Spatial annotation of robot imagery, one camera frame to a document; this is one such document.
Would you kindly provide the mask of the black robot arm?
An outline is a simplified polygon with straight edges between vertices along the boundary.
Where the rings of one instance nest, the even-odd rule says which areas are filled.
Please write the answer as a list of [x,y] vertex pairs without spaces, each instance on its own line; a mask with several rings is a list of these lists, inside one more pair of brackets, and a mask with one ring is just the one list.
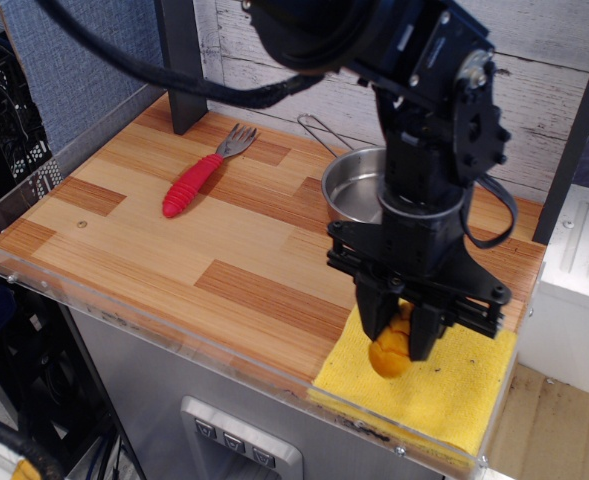
[[476,186],[517,209],[490,175],[509,132],[493,102],[487,29],[453,1],[248,1],[265,50],[303,75],[347,69],[372,86],[385,139],[377,223],[335,221],[329,264],[355,283],[376,339],[410,302],[409,355],[427,359],[446,328],[486,336],[510,289],[467,251]]

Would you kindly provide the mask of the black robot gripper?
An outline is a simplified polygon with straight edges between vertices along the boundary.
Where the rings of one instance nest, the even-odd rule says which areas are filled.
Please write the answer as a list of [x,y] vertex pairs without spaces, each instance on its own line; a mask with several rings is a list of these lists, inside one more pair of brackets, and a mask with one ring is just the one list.
[[487,337],[497,334],[511,291],[470,256],[465,243],[494,248],[512,231],[486,240],[474,237],[468,224],[471,197],[463,193],[433,212],[382,198],[380,224],[329,224],[333,244],[328,263],[353,277],[362,328],[370,340],[389,325],[400,299],[414,304],[413,362],[429,358],[446,326],[458,323]]

